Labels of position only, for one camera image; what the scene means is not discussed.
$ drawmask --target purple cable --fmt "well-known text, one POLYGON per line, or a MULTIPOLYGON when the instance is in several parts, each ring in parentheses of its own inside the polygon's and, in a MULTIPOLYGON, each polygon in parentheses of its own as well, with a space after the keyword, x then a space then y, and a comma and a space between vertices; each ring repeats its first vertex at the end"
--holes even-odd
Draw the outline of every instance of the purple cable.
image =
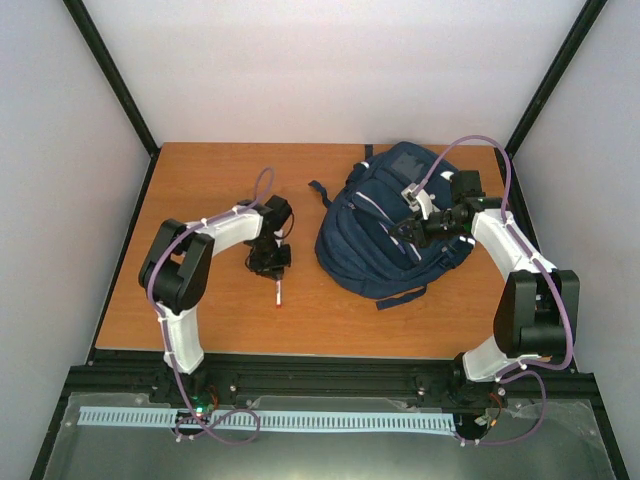
MULTIPOLYGON (((502 217, 502 221, 506 225, 507 231, 511 234, 513 239, 518 243, 520 248, 522 248, 522 250, 529 256, 529 258, 531 258, 534 253, 527 246, 527 244, 520 238, 520 236, 516 234, 516 231, 513 228, 513 226, 507 223, 507 201, 509 199, 509 191, 511 190, 512 166, 511 166, 511 160, 509 159, 509 155, 507 155, 507 152, 505 151, 505 149, 493 138, 486 137, 484 135, 467 135, 466 137, 461 137, 456 141, 454 141, 451 145, 449 145, 444 150, 444 152, 442 152, 438 156, 436 161, 433 162, 433 165, 431 165, 431 168, 429 168, 429 171, 427 172, 425 177, 422 179, 420 184, 413 190, 412 194, 414 196, 417 195, 425 187, 425 185, 433 175, 433 172, 435 172, 438 164, 442 161, 444 156, 447 153, 449 153, 451 149, 453 149, 453 147, 455 147, 456 145, 459 145, 460 143, 466 142, 468 140, 482 140, 487 143, 490 143, 491 145, 496 147, 500 152, 500 154, 502 155, 502 158, 504 159, 506 175, 505 175, 505 181, 504 181, 504 193, 502 194, 502 203, 500 204, 500 216, 502 217)), ((564 370, 569 366, 569 364, 571 363, 571 359, 573 358, 573 334, 571 333, 571 324, 569 323, 569 315, 567 314, 567 309, 564 306, 564 302, 562 301, 560 292, 558 291, 558 288, 556 287, 555 283, 553 283, 553 279, 551 278, 549 273, 545 270, 545 268, 543 267, 543 265, 540 263, 538 259, 533 258, 531 261, 536 266, 536 268, 540 271, 540 273, 542 274, 542 277, 547 282, 547 285, 549 286, 549 290, 551 291, 551 295, 553 296, 553 299, 555 300, 556 305, 558 306, 558 312, 562 320, 562 326, 564 328, 564 334, 566 339, 566 351, 565 351, 564 360, 562 361, 562 363, 558 365, 553 365, 546 362, 540 362, 538 360, 533 360, 533 359, 525 359, 521 363, 527 364, 527 365, 535 365, 537 367, 542 367, 549 370, 564 370)), ((509 365, 508 367, 505 367, 504 369, 500 370, 497 374, 497 377, 498 378, 502 377, 505 374, 515 370, 519 366, 520 366, 519 363, 514 363, 513 365, 509 365)))
POLYGON ((175 358, 175 354, 172 351, 171 339, 169 337, 169 327, 168 327, 167 322, 166 322, 165 313, 162 311, 160 306, 153 299, 153 287, 155 285, 156 278, 158 277, 158 272, 162 268, 162 265, 164 265, 164 263, 167 261, 167 259, 171 256, 171 252, 173 252, 174 249, 189 234, 191 234, 192 232, 198 230, 199 228, 202 228, 206 224, 210 224, 210 223, 213 223, 215 221, 221 220, 223 218, 227 218, 227 217, 230 217, 230 216, 233 216, 233 215, 237 215, 238 213, 242 213, 242 212, 244 212, 246 210, 249 210, 249 209, 253 208, 256 204, 260 203, 262 201, 262 199, 269 193, 269 191, 271 190, 271 186, 273 185, 274 177, 275 177, 275 172, 274 172, 273 168, 266 167, 264 170, 262 170, 260 172, 260 174, 258 175, 258 178, 256 179, 256 183, 254 184, 254 187, 253 187, 254 200, 249 205, 247 205, 246 207, 240 207, 240 208, 237 209, 237 211, 229 210, 227 212, 224 212, 224 213, 221 213, 221 214, 218 214, 218 215, 214 215, 213 217, 207 218, 206 219, 206 223, 205 222, 200 222, 200 223, 196 223, 195 225, 192 225, 191 227, 188 227, 184 232, 182 232, 180 235, 178 235, 173 240, 173 242, 171 242, 171 244, 167 247, 167 249, 163 252, 163 254, 160 255, 160 258, 158 259, 158 263, 156 264, 156 266, 151 271, 151 275, 149 277, 149 284, 147 285, 147 300, 149 300, 149 303, 151 304, 153 309, 158 313, 158 316, 161 319, 163 319, 161 321, 161 324, 162 324, 162 340, 163 340, 163 343, 164 343, 165 352, 169 353, 169 361, 171 362, 171 367, 173 368, 173 373, 174 373, 174 376, 175 376, 175 379, 176 379, 176 384, 178 385, 178 389, 180 390, 180 395, 182 396, 182 400, 184 401, 185 405, 187 406, 187 410, 189 410, 189 413, 191 414, 193 419, 202 428, 202 432, 200 432, 197 435, 194 435, 193 438, 199 437, 201 434, 205 434, 206 433, 207 435, 215 438, 216 440, 218 440, 221 443, 224 443, 225 445, 245 445, 245 444, 255 440, 255 438, 260 433, 260 417, 254 411, 248 410, 248 409, 245 409, 245 408, 233 410, 233 411, 223 415, 216 422, 214 422, 211 426, 206 425, 200 419, 200 417, 198 417, 198 415, 196 414, 196 412, 195 412, 195 410, 193 408, 193 405, 191 404, 191 401, 189 400, 189 396, 187 395, 187 392, 185 391, 184 385, 182 384, 182 378, 180 378, 180 373, 178 372, 178 362, 177 362, 177 360, 175 358), (262 177, 267 172, 271 173, 271 176, 269 178, 269 183, 267 184, 266 188, 258 195, 258 186, 260 185, 260 181, 262 180, 262 177), (253 433, 253 435, 251 437, 249 437, 248 439, 242 440, 242 441, 239 441, 239 442, 232 442, 232 441, 229 441, 229 440, 225 440, 222 437, 219 437, 212 430, 213 427, 218 425, 226 417, 231 416, 231 415, 235 415, 235 414, 238 414, 238 413, 247 413, 247 414, 251 415, 252 417, 254 417, 256 419, 256 430, 253 433))
MULTIPOLYGON (((531 429, 528 432, 523 433, 519 437, 510 438, 509 440, 500 440, 500 441, 497 441, 497 442, 483 442, 483 441, 480 441, 480 442, 478 442, 478 445, 482 445, 484 447, 503 447, 505 445, 511 445, 512 443, 516 443, 516 442, 519 442, 521 440, 525 440, 526 438, 529 438, 531 435, 533 435, 534 433, 536 433, 540 429, 540 426, 542 425, 542 421, 544 420, 544 416, 545 416, 546 411, 547 411, 547 389, 544 388, 544 382, 542 381, 542 378, 540 377, 540 375, 537 372, 534 372, 533 370, 525 370, 524 372, 516 373, 515 375, 512 375, 509 378, 502 379, 500 381, 500 383, 502 383, 502 384, 511 383, 511 382, 513 382, 515 380, 518 380, 519 378, 524 377, 525 375, 531 375, 531 376, 535 377, 536 380, 538 380, 538 383, 540 384, 540 396, 542 398, 542 410, 540 412, 540 417, 538 418, 538 421, 536 422, 536 424, 533 427, 531 427, 531 429)), ((457 438, 458 440, 460 440, 461 442, 475 443, 474 440, 467 440, 466 438, 462 438, 457 433, 454 434, 454 437, 457 438)))

